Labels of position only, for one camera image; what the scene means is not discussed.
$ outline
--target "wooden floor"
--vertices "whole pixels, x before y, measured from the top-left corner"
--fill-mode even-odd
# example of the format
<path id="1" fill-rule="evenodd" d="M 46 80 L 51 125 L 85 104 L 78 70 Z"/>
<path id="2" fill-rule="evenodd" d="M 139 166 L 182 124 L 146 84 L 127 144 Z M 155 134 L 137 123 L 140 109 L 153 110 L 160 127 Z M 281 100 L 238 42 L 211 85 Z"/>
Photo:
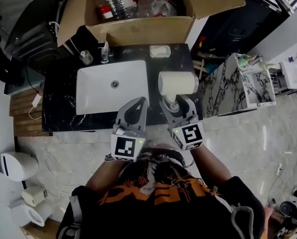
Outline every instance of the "wooden floor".
<path id="1" fill-rule="evenodd" d="M 43 89 L 38 89 L 43 96 Z M 32 108 L 32 101 L 37 92 L 32 89 L 21 92 L 11 97 L 9 115 L 13 117 L 14 136 L 50 136 L 50 133 L 42 132 L 42 98 L 37 107 Z"/>

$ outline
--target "sink drain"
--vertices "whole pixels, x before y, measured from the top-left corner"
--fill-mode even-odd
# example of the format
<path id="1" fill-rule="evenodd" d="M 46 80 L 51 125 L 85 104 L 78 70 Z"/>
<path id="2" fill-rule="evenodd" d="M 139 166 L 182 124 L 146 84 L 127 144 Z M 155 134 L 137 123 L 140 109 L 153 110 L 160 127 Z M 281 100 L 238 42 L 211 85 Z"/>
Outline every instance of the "sink drain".
<path id="1" fill-rule="evenodd" d="M 120 83 L 119 83 L 118 81 L 113 81 L 113 82 L 111 83 L 111 87 L 112 87 L 113 89 L 116 89 L 119 85 L 120 85 Z"/>

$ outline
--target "marble cabinet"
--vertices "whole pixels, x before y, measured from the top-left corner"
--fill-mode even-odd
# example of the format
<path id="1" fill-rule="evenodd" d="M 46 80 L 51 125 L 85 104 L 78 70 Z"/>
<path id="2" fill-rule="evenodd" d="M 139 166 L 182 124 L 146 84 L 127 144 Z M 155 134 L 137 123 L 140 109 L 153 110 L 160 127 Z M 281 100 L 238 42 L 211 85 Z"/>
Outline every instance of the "marble cabinet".
<path id="1" fill-rule="evenodd" d="M 276 105 L 269 73 L 259 64 L 241 67 L 232 54 L 199 85 L 203 117 L 231 115 Z"/>

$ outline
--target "white wall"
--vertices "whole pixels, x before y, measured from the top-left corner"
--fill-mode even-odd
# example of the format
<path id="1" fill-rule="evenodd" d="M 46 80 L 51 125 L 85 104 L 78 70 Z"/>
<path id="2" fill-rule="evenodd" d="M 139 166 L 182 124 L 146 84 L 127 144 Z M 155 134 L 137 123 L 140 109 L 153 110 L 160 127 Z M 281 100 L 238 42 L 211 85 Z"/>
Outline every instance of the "white wall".
<path id="1" fill-rule="evenodd" d="M 0 153 L 14 150 L 13 118 L 9 117 L 10 97 L 3 94 L 4 83 L 0 81 Z M 24 239 L 20 228 L 10 216 L 10 201 L 20 197 L 22 184 L 12 182 L 0 174 L 0 239 Z"/>
<path id="2" fill-rule="evenodd" d="M 248 55 L 262 54 L 267 63 L 278 64 L 297 52 L 297 10 Z"/>

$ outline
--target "black marble countertop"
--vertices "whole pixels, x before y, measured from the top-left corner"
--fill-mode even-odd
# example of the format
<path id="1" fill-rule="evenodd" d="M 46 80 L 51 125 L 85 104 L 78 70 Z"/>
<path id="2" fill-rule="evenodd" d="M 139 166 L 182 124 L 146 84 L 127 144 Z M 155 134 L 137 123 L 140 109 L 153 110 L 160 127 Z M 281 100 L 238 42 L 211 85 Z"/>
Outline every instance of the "black marble countertop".
<path id="1" fill-rule="evenodd" d="M 147 125 L 165 124 L 166 118 L 159 106 L 161 95 L 158 90 L 160 71 L 193 71 L 193 62 L 186 44 L 169 44 L 169 58 L 151 58 L 149 45 L 113 47 L 109 63 L 145 60 L 148 76 L 150 107 Z M 76 115 L 77 71 L 85 67 L 78 57 L 67 57 L 54 61 L 47 70 L 42 113 L 42 131 L 88 131 L 112 128 L 117 112 Z M 198 94 L 188 95 L 202 119 L 201 100 Z"/>

